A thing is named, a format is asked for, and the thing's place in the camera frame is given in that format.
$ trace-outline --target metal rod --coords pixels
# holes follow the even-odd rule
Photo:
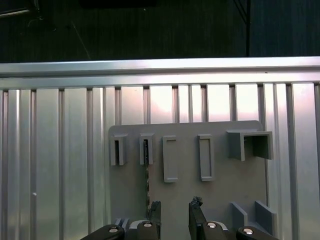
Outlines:
[[[0,19],[12,17],[12,16],[17,16],[17,15],[22,15],[22,14],[27,14],[27,13],[30,13],[29,9],[22,9],[22,10],[17,10],[17,11],[7,11],[7,12],[0,13]]]

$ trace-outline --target gray block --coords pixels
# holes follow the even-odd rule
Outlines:
[[[237,230],[248,225],[248,214],[235,202],[231,202],[232,228]]]
[[[277,235],[277,214],[261,201],[255,202],[255,221],[269,234]]]

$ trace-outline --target aluminum rail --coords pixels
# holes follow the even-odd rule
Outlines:
[[[1,89],[320,82],[320,57],[0,64]]]

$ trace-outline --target gray plastic bracket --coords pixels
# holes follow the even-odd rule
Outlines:
[[[232,227],[236,230],[244,226],[252,226],[259,230],[277,235],[277,214],[261,201],[254,203],[255,221],[248,220],[248,214],[235,202],[231,202]]]
[[[199,134],[199,158],[201,181],[215,179],[214,141],[211,134]]]
[[[273,138],[271,131],[227,130],[229,158],[245,161],[245,144],[251,145],[252,153],[263,159],[274,158]]]
[[[277,214],[260,201],[255,202],[255,221],[269,234],[277,235]]]
[[[147,148],[148,164],[154,163],[154,133],[141,133],[139,137],[140,164],[145,164],[145,147]]]
[[[232,227],[238,229],[248,225],[248,214],[235,202],[231,202]]]
[[[110,164],[123,166],[127,162],[126,158],[126,138],[127,134],[115,135],[110,138]]]
[[[175,135],[162,137],[163,180],[165,183],[178,181],[177,138]]]

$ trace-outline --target rectangular slot holder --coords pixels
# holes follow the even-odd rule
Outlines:
[[[127,134],[114,135],[110,138],[110,164],[111,166],[123,166],[126,158]]]
[[[141,133],[139,137],[140,164],[154,163],[154,133]]]
[[[213,137],[211,134],[199,134],[198,142],[201,181],[213,181],[215,179]]]
[[[175,135],[162,137],[163,180],[165,183],[178,181],[177,138]]]

